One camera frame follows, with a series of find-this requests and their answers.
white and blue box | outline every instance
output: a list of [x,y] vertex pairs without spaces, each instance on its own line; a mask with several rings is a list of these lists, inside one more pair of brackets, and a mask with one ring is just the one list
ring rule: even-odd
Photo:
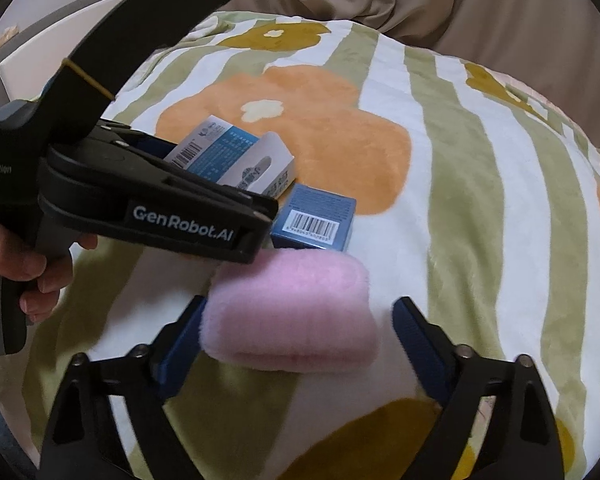
[[295,159],[275,132],[258,138],[210,116],[164,160],[216,184],[278,198],[296,178]]
[[271,230],[276,248],[345,251],[356,200],[295,184]]

pink plush object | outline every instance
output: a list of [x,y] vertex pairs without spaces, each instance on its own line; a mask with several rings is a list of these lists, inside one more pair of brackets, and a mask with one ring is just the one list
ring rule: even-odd
[[211,357],[257,370],[341,372],[378,353],[368,272],[321,249],[261,250],[251,265],[222,264],[202,317]]

human hand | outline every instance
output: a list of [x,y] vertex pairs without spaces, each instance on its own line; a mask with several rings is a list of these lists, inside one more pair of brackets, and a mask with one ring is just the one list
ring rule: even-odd
[[[85,249],[98,245],[96,235],[82,235],[78,243]],[[20,237],[0,224],[0,276],[14,282],[36,280],[37,288],[27,290],[20,297],[20,308],[33,322],[45,320],[60,298],[60,290],[74,278],[71,254],[48,262]]]

bed sheet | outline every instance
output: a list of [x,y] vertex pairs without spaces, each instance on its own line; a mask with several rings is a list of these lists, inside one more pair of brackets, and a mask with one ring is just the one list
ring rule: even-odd
[[[600,456],[600,150],[504,76],[346,20],[218,12],[134,75],[107,117],[179,142],[214,114],[280,134],[298,181],[357,199],[378,358],[347,374],[260,372],[201,354],[166,411],[208,480],[400,475],[439,413],[390,320],[411,296],[453,342],[538,364],[569,480]],[[102,239],[33,328],[2,412],[37,460],[69,359],[151,341],[217,263]],[[483,413],[488,411],[484,406]],[[135,473],[150,478],[121,402]],[[456,478],[484,433],[477,419]]]

gripper handle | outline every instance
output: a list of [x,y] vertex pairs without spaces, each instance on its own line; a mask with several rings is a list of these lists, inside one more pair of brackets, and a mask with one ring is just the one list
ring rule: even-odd
[[[0,224],[20,236],[48,263],[68,254],[79,233],[59,226],[44,216],[37,203],[0,204]],[[27,340],[27,317],[20,308],[20,297],[32,282],[13,282],[0,276],[0,356],[16,354]]]

